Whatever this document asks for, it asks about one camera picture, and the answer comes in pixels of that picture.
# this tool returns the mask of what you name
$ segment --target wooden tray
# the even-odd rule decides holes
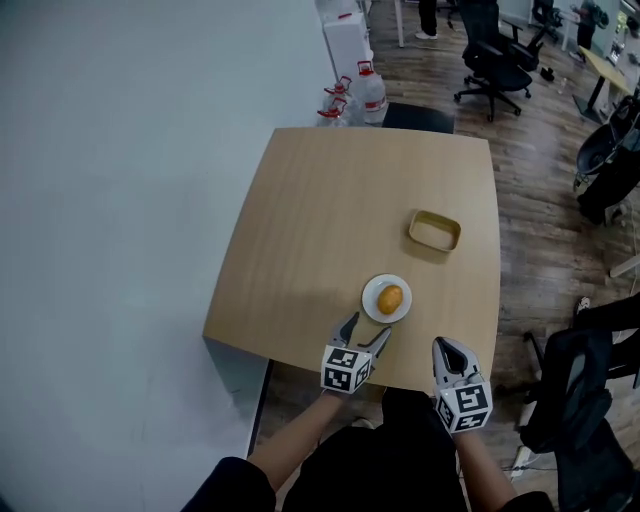
[[[455,220],[437,213],[418,210],[409,226],[409,237],[419,244],[442,252],[451,252],[458,246],[462,228]]]

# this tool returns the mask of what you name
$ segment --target white plate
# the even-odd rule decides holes
[[[402,288],[402,304],[392,314],[385,315],[378,309],[378,296],[387,286],[397,285]],[[376,322],[391,324],[403,318],[411,307],[411,288],[404,279],[393,274],[382,274],[374,277],[362,290],[362,307],[367,315]]]

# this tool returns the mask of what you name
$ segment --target black office chair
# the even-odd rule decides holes
[[[496,0],[460,0],[458,5],[469,40],[462,58],[474,72],[464,82],[480,87],[459,91],[453,99],[459,102],[462,96],[468,94],[487,96],[491,106],[491,113],[487,116],[489,121],[493,121],[495,116],[496,98],[512,106],[515,115],[519,116],[522,110],[503,92],[524,89],[527,98],[530,98],[528,86],[531,84],[531,77],[509,55],[511,40],[501,35],[498,29],[500,12]]]
[[[389,102],[383,128],[400,128],[423,132],[453,133],[453,116],[433,108]]]
[[[549,338],[544,355],[534,346],[542,380],[520,437],[535,453],[554,452],[561,512],[633,510],[639,474],[604,419],[612,403],[605,388],[611,332],[568,329]]]
[[[540,63],[540,49],[543,46],[541,40],[545,34],[549,34],[554,40],[557,40],[558,36],[555,34],[555,29],[562,26],[562,18],[560,17],[560,10],[553,8],[553,1],[550,2],[550,5],[550,7],[547,5],[542,11],[536,11],[534,6],[534,17],[538,21],[542,20],[542,27],[526,46],[519,41],[518,32],[522,31],[522,27],[511,21],[502,20],[511,25],[512,40],[509,42],[509,53],[525,71],[530,72],[537,69]]]
[[[609,366],[607,368],[607,380],[621,379],[623,377],[633,375],[633,389],[638,389],[638,387],[640,387],[640,331],[616,344],[613,344],[611,331],[605,332],[608,332],[609,343],[611,343],[611,355],[609,357]],[[533,343],[538,363],[542,368],[543,354],[538,340],[536,340],[533,334],[527,332],[524,335],[524,341],[530,341]],[[535,401],[535,394],[536,391],[532,391],[526,401]]]

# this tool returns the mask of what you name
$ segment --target black sleeve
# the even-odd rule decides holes
[[[276,495],[267,476],[246,460],[227,457],[218,463],[182,512],[273,512],[275,508]]]
[[[554,512],[554,508],[546,493],[534,491],[513,498],[500,512]]]

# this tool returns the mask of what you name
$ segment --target wood grain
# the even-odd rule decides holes
[[[418,209],[462,226],[444,254],[412,241]],[[256,173],[204,334],[320,370],[332,327],[365,284],[396,274],[413,305],[394,326],[374,383],[431,391],[436,336],[461,340],[486,375],[499,310],[498,208],[485,140],[381,128],[276,130]],[[361,315],[355,342],[380,326]]]

